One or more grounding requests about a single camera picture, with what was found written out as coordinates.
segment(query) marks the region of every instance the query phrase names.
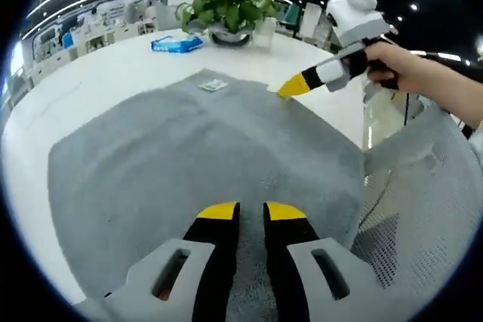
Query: small white card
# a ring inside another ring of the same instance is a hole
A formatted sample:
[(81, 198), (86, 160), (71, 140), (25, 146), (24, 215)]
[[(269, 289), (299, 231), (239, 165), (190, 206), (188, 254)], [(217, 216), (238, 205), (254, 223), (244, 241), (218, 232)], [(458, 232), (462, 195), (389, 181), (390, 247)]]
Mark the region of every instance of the small white card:
[(227, 85), (228, 84), (226, 82), (223, 82), (219, 79), (214, 79), (213, 81), (210, 81), (204, 84), (199, 84), (198, 86), (200, 88), (203, 88), (204, 90), (207, 90), (210, 92), (216, 92), (217, 90), (225, 88)]

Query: green leaves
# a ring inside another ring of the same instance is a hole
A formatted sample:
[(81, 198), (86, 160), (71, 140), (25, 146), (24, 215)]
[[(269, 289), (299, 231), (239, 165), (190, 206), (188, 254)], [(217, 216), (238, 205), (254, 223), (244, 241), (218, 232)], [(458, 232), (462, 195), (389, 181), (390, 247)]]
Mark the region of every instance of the green leaves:
[(240, 14), (238, 11), (238, 6), (233, 5), (232, 7), (228, 8), (226, 12), (226, 26), (231, 33), (237, 33), (239, 26), (242, 22), (240, 22)]
[(274, 17), (277, 9), (278, 4), (274, 0), (194, 0), (192, 5), (180, 5), (176, 16), (183, 21), (185, 32), (188, 31), (189, 21), (198, 20), (206, 27), (221, 22), (229, 32), (237, 33), (245, 25), (254, 25), (264, 17)]

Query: white table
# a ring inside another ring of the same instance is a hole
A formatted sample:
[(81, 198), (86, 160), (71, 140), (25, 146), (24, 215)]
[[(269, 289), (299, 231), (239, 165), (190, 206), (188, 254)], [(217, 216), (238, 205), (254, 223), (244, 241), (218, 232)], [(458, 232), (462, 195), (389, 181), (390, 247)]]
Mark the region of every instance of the white table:
[[(190, 54), (151, 51), (150, 42), (180, 30), (156, 32), (101, 48), (47, 76), (14, 108), (2, 135), (2, 164), (11, 209), (26, 246), (71, 303), (85, 298), (59, 247), (48, 202), (48, 153), (60, 139), (135, 94), (165, 87), (203, 68), (259, 81), (276, 90), (330, 54), (275, 34), (270, 51), (217, 48), (209, 41)], [(334, 94), (325, 87), (297, 97), (362, 147), (360, 80)]]

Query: blue package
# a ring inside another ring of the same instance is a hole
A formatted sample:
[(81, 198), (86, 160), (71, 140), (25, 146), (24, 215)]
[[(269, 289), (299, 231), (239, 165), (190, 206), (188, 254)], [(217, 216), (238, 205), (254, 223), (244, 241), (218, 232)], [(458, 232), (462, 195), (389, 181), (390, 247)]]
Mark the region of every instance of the blue package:
[(151, 49), (155, 52), (188, 53), (203, 45), (203, 41), (196, 35), (189, 35), (185, 39), (175, 39), (171, 35), (151, 42)]

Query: gray rug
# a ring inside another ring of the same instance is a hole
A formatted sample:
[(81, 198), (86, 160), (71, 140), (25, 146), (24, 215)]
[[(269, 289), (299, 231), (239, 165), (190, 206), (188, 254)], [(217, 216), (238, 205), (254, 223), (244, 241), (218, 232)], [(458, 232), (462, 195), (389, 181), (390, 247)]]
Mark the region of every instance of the gray rug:
[[(229, 86), (198, 87), (214, 78)], [(181, 238), (200, 210), (239, 201), (233, 321), (276, 319), (262, 204), (293, 204), (321, 238), (344, 244), (354, 237), (363, 180), (361, 151), (307, 108), (266, 85), (206, 70), (90, 121), (52, 148), (48, 168), (60, 245), (94, 298), (119, 288), (129, 267), (164, 241)]]

